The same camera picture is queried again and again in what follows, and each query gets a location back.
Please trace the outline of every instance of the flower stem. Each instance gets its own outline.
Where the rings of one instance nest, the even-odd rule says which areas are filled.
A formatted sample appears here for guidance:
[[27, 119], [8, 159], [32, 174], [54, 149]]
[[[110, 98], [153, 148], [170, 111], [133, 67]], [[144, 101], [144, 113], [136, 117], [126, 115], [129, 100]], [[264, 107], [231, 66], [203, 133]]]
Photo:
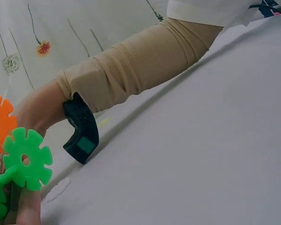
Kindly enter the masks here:
[[5, 54], [6, 54], [6, 57], [7, 57], [8, 55], [7, 55], [7, 51], [6, 51], [6, 48], [5, 48], [5, 45], [4, 45], [2, 36], [1, 36], [1, 32], [0, 32], [0, 39], [1, 39], [1, 42], [2, 42], [2, 45], [3, 45], [4, 51], [5, 51]]
[[156, 16], [156, 18], [159, 20], [159, 22], [163, 21], [163, 17], [162, 17], [159, 13], [157, 13], [157, 12], [155, 11], [155, 9], [154, 9], [153, 6], [151, 5], [151, 3], [150, 3], [148, 0], [146, 0], [146, 2], [148, 3], [148, 5], [150, 6], [150, 8], [152, 9], [153, 13], [155, 14], [155, 16]]
[[94, 31], [92, 29], [90, 29], [90, 32], [92, 32], [93, 36], [95, 37], [95, 39], [96, 39], [96, 41], [97, 41], [101, 51], [104, 52], [104, 49], [102, 48], [102, 45], [100, 44], [100, 42], [99, 42], [97, 36], [95, 35]]
[[88, 54], [88, 57], [90, 57], [90, 54], [89, 54], [89, 52], [88, 52], [88, 49], [86, 48], [86, 46], [84, 45], [84, 43], [81, 41], [80, 37], [78, 36], [78, 34], [77, 34], [76, 31], [74, 30], [73, 26], [71, 25], [70, 21], [69, 21], [69, 20], [67, 20], [67, 21], [68, 21], [68, 23], [69, 23], [69, 25], [70, 25], [72, 31], [74, 32], [74, 34], [75, 34], [76, 37], [79, 39], [79, 41], [80, 41], [80, 43], [82, 44], [82, 46], [84, 47], [86, 53]]
[[33, 90], [35, 90], [35, 88], [33, 87], [32, 82], [31, 82], [31, 80], [30, 80], [30, 78], [29, 78], [29, 76], [28, 76], [28, 73], [27, 73], [27, 70], [26, 70], [26, 67], [25, 67], [25, 64], [24, 64], [24, 61], [23, 61], [22, 55], [21, 55], [21, 53], [20, 53], [19, 46], [18, 46], [17, 42], [15, 41], [15, 37], [14, 37], [13, 33], [11, 32], [10, 28], [8, 28], [8, 29], [9, 29], [9, 32], [10, 32], [10, 34], [11, 34], [11, 36], [12, 36], [12, 38], [13, 38], [14, 42], [15, 42], [15, 46], [17, 47], [17, 50], [18, 50], [18, 53], [19, 53], [19, 55], [20, 55], [20, 58], [21, 58], [21, 61], [22, 61], [22, 64], [23, 64], [23, 67], [24, 67], [24, 70], [25, 70], [26, 76], [27, 76], [27, 78], [28, 78], [28, 80], [29, 80], [29, 83], [30, 83], [30, 85], [31, 85], [32, 89], [33, 89]]
[[30, 17], [31, 17], [31, 23], [32, 23], [33, 34], [34, 34], [34, 36], [36, 37], [36, 40], [37, 40], [38, 44], [41, 45], [42, 43], [38, 40], [37, 35], [36, 35], [36, 32], [35, 32], [35, 30], [34, 30], [33, 17], [32, 17], [32, 14], [31, 14], [31, 10], [30, 10], [29, 4], [28, 4], [27, 6], [28, 6], [28, 11], [29, 11]]

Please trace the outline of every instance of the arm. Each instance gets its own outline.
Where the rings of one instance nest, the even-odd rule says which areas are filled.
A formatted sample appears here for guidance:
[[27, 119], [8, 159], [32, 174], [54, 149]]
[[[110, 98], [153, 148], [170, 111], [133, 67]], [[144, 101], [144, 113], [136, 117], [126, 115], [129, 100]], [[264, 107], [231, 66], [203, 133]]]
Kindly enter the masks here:
[[19, 107], [19, 124], [44, 135], [63, 120], [62, 103], [78, 92], [93, 113], [123, 103], [177, 76], [197, 62], [222, 27], [165, 21], [133, 35], [36, 90]]

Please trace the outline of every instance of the orange gear toy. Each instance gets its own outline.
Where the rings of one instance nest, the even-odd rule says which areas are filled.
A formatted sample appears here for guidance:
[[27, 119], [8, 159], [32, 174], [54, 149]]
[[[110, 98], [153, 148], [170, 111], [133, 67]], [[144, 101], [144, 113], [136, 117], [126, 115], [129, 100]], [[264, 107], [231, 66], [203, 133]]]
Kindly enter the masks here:
[[13, 105], [7, 99], [0, 96], [0, 153], [2, 153], [2, 144], [10, 132], [17, 127], [16, 116], [10, 116], [14, 110]]

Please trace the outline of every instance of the red flower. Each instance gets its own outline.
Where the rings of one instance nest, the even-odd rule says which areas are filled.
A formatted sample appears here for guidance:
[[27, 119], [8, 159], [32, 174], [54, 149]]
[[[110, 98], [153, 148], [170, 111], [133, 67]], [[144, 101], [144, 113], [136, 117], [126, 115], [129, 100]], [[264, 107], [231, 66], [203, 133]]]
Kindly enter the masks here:
[[49, 41], [42, 41], [40, 45], [37, 46], [37, 54], [40, 57], [46, 56], [51, 50], [51, 45]]

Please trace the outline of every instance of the wrist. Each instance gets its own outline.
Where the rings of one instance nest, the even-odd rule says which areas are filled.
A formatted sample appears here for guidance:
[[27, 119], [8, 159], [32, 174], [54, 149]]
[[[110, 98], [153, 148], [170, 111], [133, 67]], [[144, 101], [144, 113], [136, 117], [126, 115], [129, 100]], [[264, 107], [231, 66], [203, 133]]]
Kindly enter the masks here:
[[17, 107], [18, 126], [34, 129], [41, 135], [65, 119], [63, 103], [67, 101], [56, 80], [29, 94]]
[[40, 112], [36, 126], [48, 129], [55, 123], [65, 119], [63, 103], [67, 101], [56, 80], [36, 91], [36, 106]]

